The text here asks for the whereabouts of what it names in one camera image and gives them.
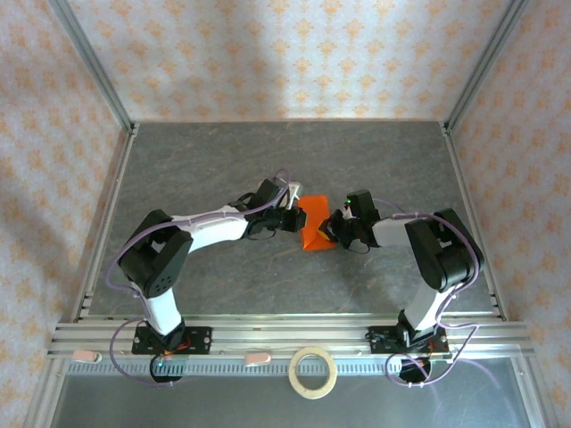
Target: wall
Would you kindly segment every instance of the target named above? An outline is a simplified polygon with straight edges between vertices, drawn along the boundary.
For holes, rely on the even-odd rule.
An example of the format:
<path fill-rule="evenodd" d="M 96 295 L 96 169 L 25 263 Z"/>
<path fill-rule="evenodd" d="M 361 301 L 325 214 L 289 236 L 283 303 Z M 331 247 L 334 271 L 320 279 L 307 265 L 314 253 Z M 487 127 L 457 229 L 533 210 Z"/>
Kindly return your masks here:
<path fill-rule="evenodd" d="M 571 426 L 571 8 L 532 0 L 454 136 L 509 314 Z"/>
<path fill-rule="evenodd" d="M 120 127 L 43 0 L 0 4 L 0 426 L 70 312 Z"/>
<path fill-rule="evenodd" d="M 508 0 L 71 0 L 135 120 L 447 119 Z"/>

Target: gray marble surface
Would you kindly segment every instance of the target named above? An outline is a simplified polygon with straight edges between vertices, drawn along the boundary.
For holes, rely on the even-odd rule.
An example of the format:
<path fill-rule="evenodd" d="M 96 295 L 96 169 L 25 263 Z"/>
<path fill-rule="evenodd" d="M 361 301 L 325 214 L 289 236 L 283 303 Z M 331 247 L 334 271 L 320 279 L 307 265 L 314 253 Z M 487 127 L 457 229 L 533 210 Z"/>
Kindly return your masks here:
<path fill-rule="evenodd" d="M 436 122 L 143 124 L 120 189 L 104 254 L 112 254 L 149 211 L 215 210 L 286 168 L 304 194 L 325 194 L 329 209 L 362 188 L 405 210 L 454 208 L 468 224 L 451 159 Z M 391 209 L 380 207 L 382 215 Z M 115 269 L 116 282 L 124 282 Z M 298 234 L 220 243 L 188 257 L 175 294 L 183 314 L 394 314 L 422 284 L 412 251 L 302 250 Z M 490 310 L 485 280 L 451 310 Z M 100 277 L 91 314 L 141 313 Z"/>

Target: black bracket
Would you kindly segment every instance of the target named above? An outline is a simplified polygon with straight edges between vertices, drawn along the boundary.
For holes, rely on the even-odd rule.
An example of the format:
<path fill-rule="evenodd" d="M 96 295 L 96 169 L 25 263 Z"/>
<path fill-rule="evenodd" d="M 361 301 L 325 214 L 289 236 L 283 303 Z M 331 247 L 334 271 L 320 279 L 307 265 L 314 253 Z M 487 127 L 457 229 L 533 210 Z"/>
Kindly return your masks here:
<path fill-rule="evenodd" d="M 180 343 L 188 343 L 189 346 L 177 350 L 177 355 L 208 355 L 211 352 L 212 328 L 186 326 Z M 157 355 L 165 351 L 164 345 L 159 341 L 150 327 L 140 325 L 135 330 L 133 348 L 134 355 Z"/>
<path fill-rule="evenodd" d="M 450 353 L 446 331 L 438 327 L 437 334 L 426 338 L 422 342 L 406 347 L 401 341 L 396 325 L 373 325 L 368 328 L 365 338 L 371 348 L 371 354 L 396 354 L 399 352 L 415 352 L 432 354 L 433 352 Z"/>

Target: floral wallpaper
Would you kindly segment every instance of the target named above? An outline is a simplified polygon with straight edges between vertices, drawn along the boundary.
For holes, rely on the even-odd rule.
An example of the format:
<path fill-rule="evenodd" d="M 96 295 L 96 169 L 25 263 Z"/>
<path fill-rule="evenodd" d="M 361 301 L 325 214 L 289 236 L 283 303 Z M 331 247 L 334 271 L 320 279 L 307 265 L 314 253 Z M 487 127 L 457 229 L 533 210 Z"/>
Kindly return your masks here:
<path fill-rule="evenodd" d="M 0 426 L 20 427 L 120 126 L 47 1 L 0 4 L 0 55 Z"/>
<path fill-rule="evenodd" d="M 454 136 L 509 314 L 571 426 L 571 7 L 532 0 Z"/>
<path fill-rule="evenodd" d="M 70 0 L 133 120 L 447 119 L 509 0 Z"/>

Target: masking tape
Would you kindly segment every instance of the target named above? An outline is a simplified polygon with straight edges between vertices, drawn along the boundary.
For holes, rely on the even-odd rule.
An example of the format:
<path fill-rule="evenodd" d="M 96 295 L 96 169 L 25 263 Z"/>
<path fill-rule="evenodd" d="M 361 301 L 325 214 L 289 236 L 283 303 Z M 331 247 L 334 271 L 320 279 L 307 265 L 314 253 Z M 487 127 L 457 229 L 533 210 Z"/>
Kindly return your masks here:
<path fill-rule="evenodd" d="M 327 371 L 329 372 L 324 385 L 320 388 L 317 388 L 316 390 L 306 388 L 297 378 L 297 367 L 299 366 L 302 359 L 309 355 L 317 355 L 318 357 L 323 358 L 327 364 Z M 335 382 L 337 382 L 337 366 L 335 365 L 333 357 L 331 357 L 327 351 L 317 347 L 303 348 L 295 352 L 294 357 L 289 363 L 289 370 L 287 374 L 289 377 L 289 382 L 292 384 L 295 392 L 300 394 L 305 399 L 320 399 L 325 397 L 329 392 L 331 392 L 331 390 L 333 390 Z"/>

